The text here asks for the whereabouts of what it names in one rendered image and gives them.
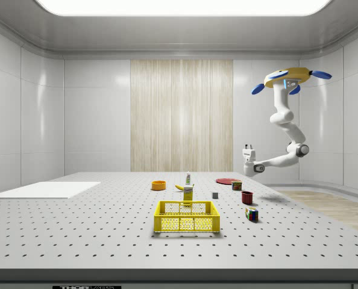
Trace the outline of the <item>puzzle cube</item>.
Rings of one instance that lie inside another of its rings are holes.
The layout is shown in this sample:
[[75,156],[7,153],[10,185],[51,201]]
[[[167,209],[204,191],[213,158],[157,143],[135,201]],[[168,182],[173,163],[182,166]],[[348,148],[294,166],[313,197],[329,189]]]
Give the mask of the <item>puzzle cube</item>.
[[246,218],[252,222],[256,222],[259,219],[259,211],[254,207],[245,208]]

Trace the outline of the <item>yellow and white box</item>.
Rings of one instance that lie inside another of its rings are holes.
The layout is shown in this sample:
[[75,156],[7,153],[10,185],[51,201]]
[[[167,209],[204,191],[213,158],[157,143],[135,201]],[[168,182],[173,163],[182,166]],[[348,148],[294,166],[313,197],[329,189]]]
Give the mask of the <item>yellow and white box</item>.
[[183,190],[183,205],[190,207],[193,201],[193,186],[186,186]]

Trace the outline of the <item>drone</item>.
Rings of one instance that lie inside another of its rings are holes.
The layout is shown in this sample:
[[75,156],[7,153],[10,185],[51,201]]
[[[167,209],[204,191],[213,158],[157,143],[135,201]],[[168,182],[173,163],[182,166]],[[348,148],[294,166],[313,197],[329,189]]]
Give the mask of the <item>drone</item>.
[[[285,88],[290,86],[294,88],[291,92],[289,92],[290,95],[294,95],[300,91],[300,84],[307,81],[312,75],[322,79],[330,79],[332,77],[329,73],[319,70],[309,70],[306,67],[291,67],[278,70],[267,75],[264,79],[264,83],[255,86],[252,89],[251,94],[257,94],[265,87],[273,88],[274,81],[283,80]],[[287,82],[286,79],[297,79],[298,85],[290,84],[290,82]]]

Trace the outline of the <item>yellow basket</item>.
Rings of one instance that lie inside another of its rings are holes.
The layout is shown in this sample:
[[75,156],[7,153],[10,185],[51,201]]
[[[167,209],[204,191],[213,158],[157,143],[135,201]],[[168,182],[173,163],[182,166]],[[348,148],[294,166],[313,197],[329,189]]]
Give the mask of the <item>yellow basket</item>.
[[220,214],[212,201],[161,200],[154,213],[155,232],[219,232]]

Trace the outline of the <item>white board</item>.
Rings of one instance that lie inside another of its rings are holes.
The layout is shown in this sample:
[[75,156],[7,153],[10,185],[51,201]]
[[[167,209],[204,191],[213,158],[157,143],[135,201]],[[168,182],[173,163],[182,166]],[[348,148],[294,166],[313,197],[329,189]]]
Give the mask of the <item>white board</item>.
[[100,182],[38,182],[0,193],[0,199],[69,199]]

